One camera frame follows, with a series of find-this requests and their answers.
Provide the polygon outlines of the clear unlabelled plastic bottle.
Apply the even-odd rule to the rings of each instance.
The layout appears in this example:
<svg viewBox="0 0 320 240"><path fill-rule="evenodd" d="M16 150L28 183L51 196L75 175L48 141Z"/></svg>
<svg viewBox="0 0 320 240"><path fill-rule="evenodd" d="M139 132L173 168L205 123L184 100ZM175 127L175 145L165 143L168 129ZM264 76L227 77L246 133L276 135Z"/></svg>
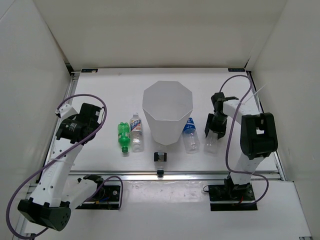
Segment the clear unlabelled plastic bottle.
<svg viewBox="0 0 320 240"><path fill-rule="evenodd" d="M204 151L210 154L218 152L218 134L210 131L205 138Z"/></svg>

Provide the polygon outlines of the clear bottle blue label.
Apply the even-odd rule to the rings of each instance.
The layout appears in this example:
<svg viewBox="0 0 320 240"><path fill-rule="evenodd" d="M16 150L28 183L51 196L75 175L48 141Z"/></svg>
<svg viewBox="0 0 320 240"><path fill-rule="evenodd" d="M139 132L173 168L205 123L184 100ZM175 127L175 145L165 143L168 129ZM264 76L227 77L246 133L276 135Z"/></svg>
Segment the clear bottle blue label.
<svg viewBox="0 0 320 240"><path fill-rule="evenodd" d="M185 150L188 154L196 153L200 149L200 141L194 120L189 117L182 132Z"/></svg>

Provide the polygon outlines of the green plastic bottle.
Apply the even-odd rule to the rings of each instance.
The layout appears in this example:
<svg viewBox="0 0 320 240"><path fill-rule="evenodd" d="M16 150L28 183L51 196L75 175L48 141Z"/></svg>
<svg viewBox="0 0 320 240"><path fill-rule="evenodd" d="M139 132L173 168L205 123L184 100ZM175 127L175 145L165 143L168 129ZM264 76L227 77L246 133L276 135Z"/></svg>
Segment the green plastic bottle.
<svg viewBox="0 0 320 240"><path fill-rule="evenodd" d="M118 143L121 147L121 151L124 154L127 154L129 151L129 146L131 144L130 136L130 126L127 122L121 122L117 126L118 130Z"/></svg>

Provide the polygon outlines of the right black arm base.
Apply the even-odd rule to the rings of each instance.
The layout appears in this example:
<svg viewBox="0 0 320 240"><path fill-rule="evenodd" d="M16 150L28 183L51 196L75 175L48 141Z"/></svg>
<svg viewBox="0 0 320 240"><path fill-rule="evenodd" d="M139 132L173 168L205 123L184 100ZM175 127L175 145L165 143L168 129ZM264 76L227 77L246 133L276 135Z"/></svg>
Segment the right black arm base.
<svg viewBox="0 0 320 240"><path fill-rule="evenodd" d="M209 194L211 212L257 211L257 203L251 183L234 184L230 177L223 184L210 184L202 188Z"/></svg>

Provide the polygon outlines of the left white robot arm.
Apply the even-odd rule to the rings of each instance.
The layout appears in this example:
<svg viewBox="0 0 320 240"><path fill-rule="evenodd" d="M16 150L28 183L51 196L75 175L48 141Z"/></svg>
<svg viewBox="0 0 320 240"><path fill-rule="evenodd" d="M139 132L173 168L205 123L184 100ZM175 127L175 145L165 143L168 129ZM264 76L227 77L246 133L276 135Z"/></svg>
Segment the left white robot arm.
<svg viewBox="0 0 320 240"><path fill-rule="evenodd" d="M61 118L55 134L55 141L47 167L40 181L28 199L20 200L18 211L31 223L63 230L71 216L89 196L100 200L105 188L99 183L81 182L76 190L63 194L72 165L82 150L85 137L95 137L94 131L100 126L98 119L101 107L83 103L80 111L71 105L63 105L57 115Z"/></svg>

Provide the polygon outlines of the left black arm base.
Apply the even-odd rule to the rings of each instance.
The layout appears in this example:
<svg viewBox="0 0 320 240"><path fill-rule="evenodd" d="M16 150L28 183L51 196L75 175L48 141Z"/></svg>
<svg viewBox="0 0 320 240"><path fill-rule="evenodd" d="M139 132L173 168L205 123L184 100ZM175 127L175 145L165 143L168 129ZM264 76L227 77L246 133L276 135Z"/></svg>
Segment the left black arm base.
<svg viewBox="0 0 320 240"><path fill-rule="evenodd" d="M121 208L123 186L121 183L104 185L89 201L77 210L119 210Z"/></svg>

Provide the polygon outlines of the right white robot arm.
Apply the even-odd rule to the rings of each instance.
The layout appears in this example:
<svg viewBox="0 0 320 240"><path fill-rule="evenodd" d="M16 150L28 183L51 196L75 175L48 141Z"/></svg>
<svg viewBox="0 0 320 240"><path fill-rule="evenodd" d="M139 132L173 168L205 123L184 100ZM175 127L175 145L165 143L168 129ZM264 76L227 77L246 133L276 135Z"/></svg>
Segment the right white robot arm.
<svg viewBox="0 0 320 240"><path fill-rule="evenodd" d="M206 142L211 147L225 136L229 117L232 125L240 124L241 155L234 170L224 179L218 197L240 200L248 192L258 165L278 148L275 119L272 113L260 113L242 105L235 96L226 97L223 92L216 92L211 102L213 113L208 114L204 128Z"/></svg>

